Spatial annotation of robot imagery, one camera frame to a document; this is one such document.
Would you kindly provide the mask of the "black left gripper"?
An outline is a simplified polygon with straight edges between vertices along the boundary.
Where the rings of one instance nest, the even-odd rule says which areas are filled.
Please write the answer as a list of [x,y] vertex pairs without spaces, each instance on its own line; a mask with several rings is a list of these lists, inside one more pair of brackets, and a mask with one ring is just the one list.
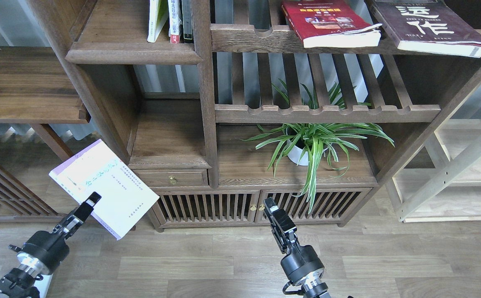
[[17,252],[20,262],[11,273],[19,276],[52,275],[70,252],[65,240],[86,221],[101,198],[100,194],[93,191],[80,206],[62,218],[53,232],[37,231],[21,248],[10,245],[9,248]]

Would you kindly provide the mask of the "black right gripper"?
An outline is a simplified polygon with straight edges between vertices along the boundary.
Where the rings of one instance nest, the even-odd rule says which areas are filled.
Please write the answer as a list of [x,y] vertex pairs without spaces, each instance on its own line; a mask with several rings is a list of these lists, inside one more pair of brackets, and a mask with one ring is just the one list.
[[288,214],[279,209],[272,197],[263,201],[264,212],[269,219],[273,236],[281,253],[285,254],[280,264],[288,281],[293,286],[315,287],[324,266],[313,246],[302,246],[296,235],[297,227]]

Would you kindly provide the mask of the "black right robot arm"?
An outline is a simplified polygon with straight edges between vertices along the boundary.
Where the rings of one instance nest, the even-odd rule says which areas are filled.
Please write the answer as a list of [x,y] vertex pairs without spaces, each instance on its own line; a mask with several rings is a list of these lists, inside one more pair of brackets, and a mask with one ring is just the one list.
[[321,281],[324,265],[311,245],[302,246],[296,235],[297,227],[289,215],[280,209],[273,198],[264,200],[265,215],[272,234],[285,257],[280,265],[288,278],[283,294],[304,298],[329,298],[328,287]]

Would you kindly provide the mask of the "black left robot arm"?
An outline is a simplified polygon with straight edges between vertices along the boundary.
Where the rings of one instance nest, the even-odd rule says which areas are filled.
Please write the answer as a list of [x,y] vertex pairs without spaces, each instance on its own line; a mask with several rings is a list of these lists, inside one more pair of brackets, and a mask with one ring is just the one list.
[[9,245],[17,253],[19,266],[0,279],[0,298],[39,298],[34,287],[44,275],[52,275],[68,256],[70,249],[65,240],[80,228],[101,196],[93,192],[80,206],[68,213],[53,231],[37,231],[22,247]]

